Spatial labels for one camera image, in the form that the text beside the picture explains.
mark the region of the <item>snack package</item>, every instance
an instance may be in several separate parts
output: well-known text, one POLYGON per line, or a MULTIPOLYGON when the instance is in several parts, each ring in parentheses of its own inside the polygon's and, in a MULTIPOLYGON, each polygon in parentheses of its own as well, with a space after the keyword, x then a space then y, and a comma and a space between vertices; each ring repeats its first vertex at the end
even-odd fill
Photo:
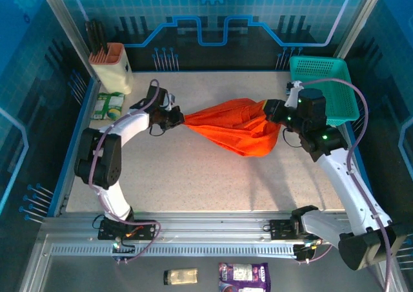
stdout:
POLYGON ((117 120, 121 117, 125 94, 115 92, 111 94, 99 93, 92 115, 93 120, 117 120))
POLYGON ((268 264, 219 263, 219 292, 270 292, 268 264))

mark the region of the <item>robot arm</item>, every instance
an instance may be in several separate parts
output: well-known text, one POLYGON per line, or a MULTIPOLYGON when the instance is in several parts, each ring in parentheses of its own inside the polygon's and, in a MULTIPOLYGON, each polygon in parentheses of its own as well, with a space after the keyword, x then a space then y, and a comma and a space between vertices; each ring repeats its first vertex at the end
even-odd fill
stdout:
POLYGON ((378 205, 362 177, 354 168, 347 168, 348 145, 340 131, 327 125, 326 101, 318 89, 304 89, 300 82, 289 84, 287 101, 268 100, 264 106, 268 121, 284 125, 299 135, 301 145, 314 162, 326 172, 346 210, 351 231, 345 225, 322 213, 314 206, 292 212, 292 226, 297 235, 315 235, 339 249, 351 269, 375 264, 385 259, 385 245, 376 216, 354 183, 356 177, 368 200, 380 217, 396 253, 406 237, 405 228, 393 224, 390 216, 378 205))
MULTIPOLYGON (((109 220, 133 222, 134 213, 131 206, 123 196, 119 177, 121 174, 121 148, 136 134, 147 130, 154 124, 158 124, 163 131, 178 126, 184 122, 184 117, 178 106, 173 107, 175 97, 165 89, 160 89, 155 102, 145 111, 138 110, 150 101, 156 93, 156 87, 150 86, 145 99, 131 106, 128 111, 131 116, 118 123, 110 131, 104 140, 102 151, 99 153, 94 172, 93 184, 97 188, 97 194, 105 203, 110 212, 105 211, 109 220)), ((97 129, 85 129, 82 133, 75 163, 75 174, 88 183, 88 177, 92 166, 92 160, 102 134, 106 127, 97 129)))

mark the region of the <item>white table surface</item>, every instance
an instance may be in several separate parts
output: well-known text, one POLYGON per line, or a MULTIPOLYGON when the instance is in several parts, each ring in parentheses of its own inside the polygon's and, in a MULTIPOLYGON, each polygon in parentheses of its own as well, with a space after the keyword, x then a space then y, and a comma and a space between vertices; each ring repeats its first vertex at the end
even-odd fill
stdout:
MULTIPOLYGON (((146 96, 153 78, 191 114, 234 98, 286 99, 289 77, 288 72, 137 73, 123 114, 146 96)), ((287 138, 299 144, 295 134, 287 138)), ((303 149, 289 147, 281 132, 264 158, 238 156, 184 125, 157 138, 142 132, 123 147, 120 183, 135 211, 291 211, 310 204, 343 210, 324 172, 303 149)), ((101 210, 95 194, 76 177, 66 211, 101 210)))

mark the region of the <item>plastic basket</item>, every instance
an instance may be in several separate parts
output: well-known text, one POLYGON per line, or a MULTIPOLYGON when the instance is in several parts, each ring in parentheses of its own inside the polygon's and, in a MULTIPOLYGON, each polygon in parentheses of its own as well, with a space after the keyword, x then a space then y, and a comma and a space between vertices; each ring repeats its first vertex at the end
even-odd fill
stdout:
MULTIPOLYGON (((339 58, 292 56, 290 59, 292 81, 312 81, 322 78, 339 78, 351 82, 347 64, 339 58)), ((326 99, 327 124, 341 125, 359 118, 354 91, 338 82, 309 85, 323 92, 326 99)))

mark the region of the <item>orange cloth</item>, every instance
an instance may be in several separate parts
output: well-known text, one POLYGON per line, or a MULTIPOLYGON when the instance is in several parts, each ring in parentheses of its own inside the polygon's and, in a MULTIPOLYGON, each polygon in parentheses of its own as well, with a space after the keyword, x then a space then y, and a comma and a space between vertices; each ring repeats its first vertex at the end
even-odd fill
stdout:
POLYGON ((185 125, 239 155, 264 156, 276 145, 281 126, 265 119, 264 103, 233 99, 185 116, 185 125))

